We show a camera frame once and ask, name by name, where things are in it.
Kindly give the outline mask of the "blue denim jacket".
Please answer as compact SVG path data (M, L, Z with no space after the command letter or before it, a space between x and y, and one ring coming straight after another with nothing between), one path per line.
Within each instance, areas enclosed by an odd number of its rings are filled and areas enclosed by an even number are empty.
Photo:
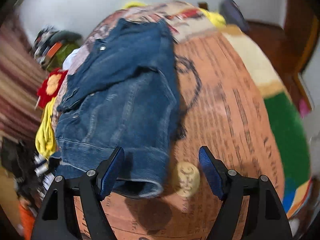
M120 19L67 78L57 110L56 174L79 177L121 147L125 159L113 191L132 199L159 196L180 118L167 23Z

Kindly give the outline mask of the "yellow cloth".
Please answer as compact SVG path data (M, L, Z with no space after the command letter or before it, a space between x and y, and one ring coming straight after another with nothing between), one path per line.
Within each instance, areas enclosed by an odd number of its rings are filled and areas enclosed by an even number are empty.
M53 107L56 98L48 102L43 111L42 121L35 137L35 147L40 155L49 159L56 151L55 133L52 128Z

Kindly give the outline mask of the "colourful fleece blanket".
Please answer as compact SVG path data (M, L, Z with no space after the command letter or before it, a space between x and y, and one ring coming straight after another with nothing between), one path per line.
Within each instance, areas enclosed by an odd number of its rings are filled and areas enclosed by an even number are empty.
M306 203L311 187L309 146L300 114L261 48L236 25L227 25L220 31L241 57L263 97L284 170L283 206L292 218Z

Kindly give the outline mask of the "newspaper print bed cover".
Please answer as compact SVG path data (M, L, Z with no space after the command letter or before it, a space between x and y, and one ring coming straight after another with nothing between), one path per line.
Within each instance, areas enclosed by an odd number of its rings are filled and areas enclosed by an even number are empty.
M175 45L180 122L169 148L138 140L125 147L129 164L120 181L128 183L111 193L102 206L119 239L204 239L215 221L220 201L212 195L200 171L198 151L203 145L228 168L254 178L265 174L279 197L285 176L280 152L270 126L253 65L266 66L268 79L277 74L258 46L236 28L217 30L196 7L180 1L116 11L89 35L72 59L57 94L52 127L65 171L94 165L103 148L106 107L94 109L93 124L77 126L84 153L67 153L61 110L71 80L93 50L95 41L108 37L118 21L144 24L165 20Z

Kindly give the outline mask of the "red plush toy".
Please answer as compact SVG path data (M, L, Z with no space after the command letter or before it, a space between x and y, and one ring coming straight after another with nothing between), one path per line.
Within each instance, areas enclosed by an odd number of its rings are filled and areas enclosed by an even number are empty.
M47 79L45 79L41 87L37 90L37 106L44 108L48 102L55 98L59 89L67 75L68 71L56 68L50 72Z

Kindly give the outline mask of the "striped red curtain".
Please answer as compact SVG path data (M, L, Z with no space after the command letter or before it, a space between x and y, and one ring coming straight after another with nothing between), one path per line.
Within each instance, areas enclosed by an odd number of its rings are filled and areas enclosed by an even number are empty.
M47 78L31 55L31 45L17 16L1 25L1 136L33 144L42 111L37 90Z

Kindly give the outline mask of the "pile of clutter boxes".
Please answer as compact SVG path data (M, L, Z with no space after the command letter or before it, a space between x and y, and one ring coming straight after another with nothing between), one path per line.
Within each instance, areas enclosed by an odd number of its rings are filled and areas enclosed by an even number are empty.
M59 30L52 25L38 32L32 46L33 58L47 72L62 68L64 60L80 47L82 35L68 30Z

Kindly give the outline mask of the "dark blue backpack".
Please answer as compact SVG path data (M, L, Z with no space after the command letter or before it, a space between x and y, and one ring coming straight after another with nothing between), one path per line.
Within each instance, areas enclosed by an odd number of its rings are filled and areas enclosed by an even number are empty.
M227 24L238 26L242 32L249 31L248 22L245 20L234 0L221 1L219 4L219 13L224 17Z

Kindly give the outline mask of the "yellow pillow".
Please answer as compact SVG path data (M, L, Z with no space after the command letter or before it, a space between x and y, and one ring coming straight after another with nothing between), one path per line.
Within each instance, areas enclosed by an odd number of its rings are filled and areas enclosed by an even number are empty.
M138 1L131 1L127 2L122 9L129 9L129 8L135 8L135 7L146 7L147 4L138 2ZM206 10L206 6L199 6L198 9L201 11L206 18L215 26L218 28L222 28L227 25L225 18L218 12L211 12Z

